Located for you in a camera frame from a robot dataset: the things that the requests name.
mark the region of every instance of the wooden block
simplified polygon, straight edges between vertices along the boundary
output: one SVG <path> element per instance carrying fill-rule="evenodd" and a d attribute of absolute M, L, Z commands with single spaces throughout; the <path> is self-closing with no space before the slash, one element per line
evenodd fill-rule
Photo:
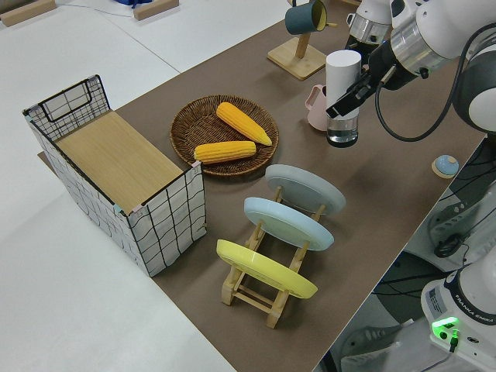
<path fill-rule="evenodd" d="M 134 18 L 142 20 L 179 5 L 179 0 L 154 0 L 150 4 L 141 5 L 134 9 Z"/>
<path fill-rule="evenodd" d="M 7 27 L 17 23 L 39 16 L 40 14 L 54 10 L 57 7 L 55 0 L 38 0 L 32 4 L 21 6 L 20 8 L 11 10 L 10 12 L 0 15 L 0 19 Z"/>
<path fill-rule="evenodd" d="M 272 49 L 267 58 L 284 68 L 287 72 L 304 80 L 326 65 L 326 55 L 308 45 L 303 58 L 296 56 L 299 38 L 294 37 L 286 43 Z"/>
<path fill-rule="evenodd" d="M 57 145 L 127 215 L 182 174 L 113 111 L 62 137 Z"/>

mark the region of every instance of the green light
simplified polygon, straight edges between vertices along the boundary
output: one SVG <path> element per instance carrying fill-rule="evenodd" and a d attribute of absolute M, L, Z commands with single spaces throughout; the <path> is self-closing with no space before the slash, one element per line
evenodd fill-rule
<path fill-rule="evenodd" d="M 436 337 L 441 338 L 441 332 L 446 332 L 447 329 L 453 327 L 456 323 L 458 323 L 458 318 L 454 316 L 450 316 L 449 318 L 437 320 L 432 322 L 432 332 L 436 335 Z M 452 333 L 452 337 L 458 337 L 458 330 L 454 329 Z"/>

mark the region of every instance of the light blue plate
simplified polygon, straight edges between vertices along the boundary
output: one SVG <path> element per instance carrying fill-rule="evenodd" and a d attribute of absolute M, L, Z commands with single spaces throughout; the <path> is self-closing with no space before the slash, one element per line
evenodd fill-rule
<path fill-rule="evenodd" d="M 341 191 L 307 170 L 291 165 L 274 164 L 267 167 L 265 178 L 269 188 L 276 190 L 281 186 L 282 198 L 304 211 L 315 213 L 321 205 L 325 205 L 322 214 L 330 215 L 339 212 L 346 205 L 346 199 Z"/>
<path fill-rule="evenodd" d="M 245 199 L 245 215 L 255 225 L 262 222 L 262 230 L 283 242 L 308 250 L 326 250 L 334 243 L 327 229 L 307 215 L 275 201 L 262 198 Z"/>

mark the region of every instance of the yellow corn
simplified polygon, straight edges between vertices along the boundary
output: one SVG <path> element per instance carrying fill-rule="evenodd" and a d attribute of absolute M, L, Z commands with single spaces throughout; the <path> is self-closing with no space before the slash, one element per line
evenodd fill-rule
<path fill-rule="evenodd" d="M 253 141 L 226 141 L 196 146 L 193 156 L 204 164 L 251 157 L 257 148 Z"/>
<path fill-rule="evenodd" d="M 272 140 L 265 133 L 264 128 L 259 126 L 235 105 L 232 105 L 229 102 L 222 102 L 219 107 L 217 107 L 216 114 L 220 119 L 250 140 L 262 143 L 266 146 L 272 145 Z"/>

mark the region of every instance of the grid pattern fabric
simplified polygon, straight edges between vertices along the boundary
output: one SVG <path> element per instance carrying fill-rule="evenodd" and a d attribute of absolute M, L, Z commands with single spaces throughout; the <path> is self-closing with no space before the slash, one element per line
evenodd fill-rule
<path fill-rule="evenodd" d="M 98 76 L 24 111 L 53 170 L 79 208 L 149 276 L 206 234 L 202 167 L 190 168 L 126 215 L 54 142 L 109 110 Z"/>
<path fill-rule="evenodd" d="M 205 222 L 205 192 L 199 166 L 184 172 L 132 213 L 129 226 L 150 276 L 170 266 L 205 235 Z"/>
<path fill-rule="evenodd" d="M 26 111 L 44 135 L 56 141 L 109 109 L 102 81 L 95 75 Z"/>

